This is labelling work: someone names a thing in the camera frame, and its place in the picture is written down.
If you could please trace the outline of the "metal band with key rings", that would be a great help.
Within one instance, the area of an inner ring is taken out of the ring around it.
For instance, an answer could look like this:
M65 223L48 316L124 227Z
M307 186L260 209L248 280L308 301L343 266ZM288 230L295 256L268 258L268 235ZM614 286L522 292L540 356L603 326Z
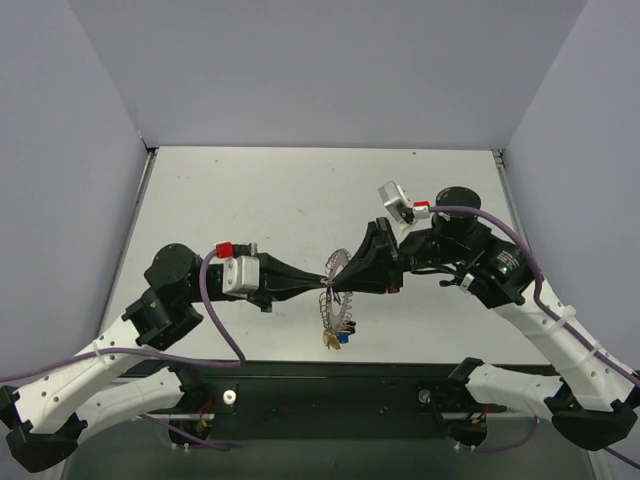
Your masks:
M335 336L340 332L349 333L347 323L355 322L351 312L353 293L335 291L331 284L350 259L350 253L340 248L329 256L324 266L326 289L319 296L319 310L324 329L331 331Z

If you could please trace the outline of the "yellow key tag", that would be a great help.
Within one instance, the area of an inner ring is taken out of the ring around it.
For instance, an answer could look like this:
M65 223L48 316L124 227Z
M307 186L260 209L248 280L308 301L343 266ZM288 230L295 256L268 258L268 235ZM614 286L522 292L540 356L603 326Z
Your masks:
M338 338L331 331L325 330L323 332L323 344L327 349L341 349L341 344Z

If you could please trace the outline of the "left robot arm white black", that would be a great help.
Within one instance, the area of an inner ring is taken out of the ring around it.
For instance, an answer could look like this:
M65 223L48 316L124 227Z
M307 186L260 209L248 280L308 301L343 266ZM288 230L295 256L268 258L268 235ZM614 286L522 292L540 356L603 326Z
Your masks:
M224 242L200 257L169 244L145 271L141 297L122 317L73 357L20 375L23 384L1 386L1 421L12 457L28 472L45 471L71 456L91 435L151 411L178 406L193 411L205 387L193 368L236 368L246 361L213 308L216 301L246 300L262 311L327 279L259 253L252 244ZM168 353L203 320L204 305L233 360Z

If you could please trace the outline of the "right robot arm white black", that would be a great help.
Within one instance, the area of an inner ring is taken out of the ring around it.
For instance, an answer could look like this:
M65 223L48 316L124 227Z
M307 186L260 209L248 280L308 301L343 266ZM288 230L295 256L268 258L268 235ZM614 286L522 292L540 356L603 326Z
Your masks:
M336 250L326 262L321 315L328 347L345 344L354 331L349 311L354 294L396 293L406 274L436 274L442 286L462 290L508 321L554 370L536 375L463 360L447 380L451 400L468 410L466 419L445 426L459 447L479 448L492 406L548 421L588 451L629 435L638 419L637 373L580 324L527 244L482 210L476 192L452 186L434 201L411 202L388 182L379 194L386 215L368 224L357 251Z

